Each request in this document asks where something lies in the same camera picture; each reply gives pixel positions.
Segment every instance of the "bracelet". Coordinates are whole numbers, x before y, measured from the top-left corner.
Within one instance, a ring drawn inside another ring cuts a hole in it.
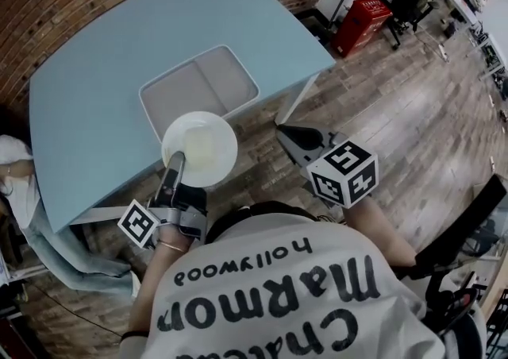
[[[183,250],[183,249],[179,248],[178,246],[170,245],[169,243],[166,243],[165,241],[158,241],[157,244],[166,246],[167,248],[176,250],[177,252],[187,253],[187,250]]]

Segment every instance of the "light blue table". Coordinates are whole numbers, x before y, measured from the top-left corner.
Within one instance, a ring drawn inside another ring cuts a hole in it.
[[[278,123],[333,58],[276,0],[127,0],[72,37],[30,81],[37,179],[55,231],[160,160],[140,87],[220,44],[260,89],[292,88]]]

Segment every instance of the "white t-shirt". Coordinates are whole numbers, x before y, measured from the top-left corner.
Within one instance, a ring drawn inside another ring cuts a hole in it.
[[[0,164],[32,159],[30,149],[21,140],[5,134],[0,136]],[[23,178],[4,177],[0,183],[0,191],[8,199],[17,224],[22,229],[27,228],[40,200],[35,175]]]
[[[175,262],[148,338],[125,338],[120,358],[445,357],[425,303],[366,237],[291,217],[249,218]]]

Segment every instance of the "red box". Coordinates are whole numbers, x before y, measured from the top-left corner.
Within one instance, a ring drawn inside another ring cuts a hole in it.
[[[392,14],[380,0],[355,0],[332,46],[343,57],[348,56],[365,46]]]

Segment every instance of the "black and white cube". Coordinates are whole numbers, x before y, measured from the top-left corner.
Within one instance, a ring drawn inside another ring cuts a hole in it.
[[[141,248],[144,247],[158,225],[159,220],[135,199],[118,221],[118,227]]]
[[[317,196],[350,208],[378,186],[378,157],[348,139],[306,166],[306,174]]]

